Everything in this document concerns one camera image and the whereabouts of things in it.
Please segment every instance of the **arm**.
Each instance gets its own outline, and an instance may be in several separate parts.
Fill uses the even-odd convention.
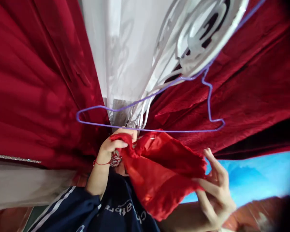
[[[236,210],[229,190],[228,172],[215,159],[211,150],[204,156],[210,162],[211,173],[207,180],[195,179],[203,190],[198,190],[198,202],[180,204],[170,216],[158,222],[164,232],[205,232],[218,230]]]
[[[129,129],[118,129],[114,134],[127,133],[132,137],[132,142],[137,139],[137,131]],[[91,171],[88,183],[86,186],[87,192],[91,195],[99,195],[100,200],[102,199],[104,192],[106,190],[107,181],[109,177],[110,165],[108,164],[112,157],[112,152],[116,148],[127,147],[128,144],[121,140],[111,141],[110,138],[104,141],[101,145],[98,156],[96,158],[96,163]]]

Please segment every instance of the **red fabric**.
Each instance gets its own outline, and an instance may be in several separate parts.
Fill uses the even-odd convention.
[[[75,115],[93,105],[103,99],[78,1],[0,1],[0,154],[91,169],[84,155],[108,131]],[[103,109],[82,117],[109,123]]]
[[[249,11],[258,0],[249,1]],[[212,118],[219,132],[172,133],[193,151],[217,152],[290,118],[290,17],[283,1],[266,1],[239,29],[211,66]],[[167,89],[151,106],[147,129],[214,129],[208,87],[200,79]]]
[[[115,134],[128,144],[119,150],[144,209],[158,221],[166,219],[183,198],[201,189],[192,178],[205,178],[206,161],[164,132],[150,132],[133,148],[131,136]]]
[[[236,160],[284,151],[290,151],[290,119],[249,136],[215,155],[222,160]]]

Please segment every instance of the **white stripe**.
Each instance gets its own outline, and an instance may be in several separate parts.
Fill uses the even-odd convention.
[[[52,202],[52,203],[50,203],[49,204],[49,206],[47,206],[47,208],[43,211],[43,213],[34,221],[34,223],[30,226],[30,228],[28,229],[28,231],[30,231],[31,229],[32,229],[32,227],[47,213],[47,211],[49,210],[49,208],[53,205],[53,204],[55,204],[57,201],[59,201],[60,200],[60,198],[64,195],[64,194],[66,194],[66,192],[68,191],[68,189],[69,188],[67,188],[65,191],[63,191],[62,193],[60,193],[59,194],[59,196],[57,196],[56,197],[56,199]]]
[[[36,232],[43,224],[44,222],[59,208],[60,204],[63,202],[64,199],[67,199],[71,192],[75,189],[76,186],[73,186],[71,190],[61,199],[59,200],[54,208],[36,225],[36,227],[31,232]]]

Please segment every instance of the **purple wire hanger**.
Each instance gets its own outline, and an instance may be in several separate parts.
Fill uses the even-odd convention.
[[[266,0],[260,0],[256,5],[255,7],[242,19],[242,21],[239,23],[237,29],[235,30],[235,32],[241,28],[246,22],[247,20],[249,20],[251,18],[251,16],[260,8],[260,6],[265,2]],[[219,126],[218,128],[216,129],[212,129],[212,130],[149,130],[149,129],[140,129],[140,128],[127,128],[127,129],[130,129],[130,130],[137,130],[137,131],[154,131],[154,132],[166,132],[166,133],[196,133],[196,132],[215,132],[215,131],[219,131],[221,130],[225,125],[225,121],[220,118],[220,119],[212,119],[212,116],[211,116],[211,110],[210,110],[210,98],[211,98],[211,95],[212,95],[212,91],[213,91],[213,86],[212,84],[208,83],[205,81],[205,78],[206,78],[206,75],[209,71],[209,68],[210,66],[212,65],[212,63],[214,62],[214,60],[216,59],[216,57],[208,64],[206,65],[199,73],[197,73],[196,75],[192,76],[192,77],[178,77],[176,78],[175,80],[173,80],[169,85],[165,86],[164,88],[160,89],[158,92],[150,95],[150,96],[147,96],[141,100],[138,100],[138,101],[135,101],[133,102],[132,104],[128,105],[128,106],[125,106],[125,107],[122,107],[120,109],[117,109],[117,110],[114,110],[114,109],[111,109],[111,108],[108,108],[106,106],[102,106],[102,105],[97,105],[97,106],[92,106],[92,107],[88,107],[88,108],[85,108],[83,110],[80,110],[76,113],[76,120],[80,123],[84,123],[84,124],[88,124],[88,125],[95,125],[95,126],[104,126],[104,127],[111,127],[111,128],[122,128],[120,126],[111,126],[111,125],[106,125],[106,124],[100,124],[100,123],[94,123],[94,122],[86,122],[86,121],[82,121],[80,120],[80,114],[85,112],[85,111],[88,111],[88,110],[93,110],[93,109],[97,109],[97,108],[102,108],[102,109],[105,109],[105,110],[109,110],[109,111],[112,111],[112,112],[119,112],[119,111],[123,111],[127,108],[130,108],[132,106],[135,106],[136,104],[140,103],[140,102],[143,102],[153,96],[156,96],[160,93],[162,93],[163,91],[165,91],[167,88],[169,88],[170,86],[172,86],[173,84],[181,81],[181,80],[184,80],[184,81],[193,81],[195,80],[197,77],[199,77],[201,74],[202,75],[202,84],[203,85],[206,85],[209,87],[209,91],[208,91],[208,97],[207,97],[207,110],[208,110],[208,119],[210,122],[222,122],[221,126]]]

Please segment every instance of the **person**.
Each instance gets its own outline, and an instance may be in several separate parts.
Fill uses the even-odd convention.
[[[137,140],[137,131],[118,129]],[[212,167],[207,179],[194,179],[204,190],[198,190],[198,202],[180,204],[161,222],[156,222],[137,199],[123,165],[116,171],[108,164],[116,148],[127,147],[121,140],[109,138],[101,145],[85,188],[70,187],[35,221],[30,232],[86,231],[211,231],[219,229],[235,211],[230,196],[227,171],[204,150]]]

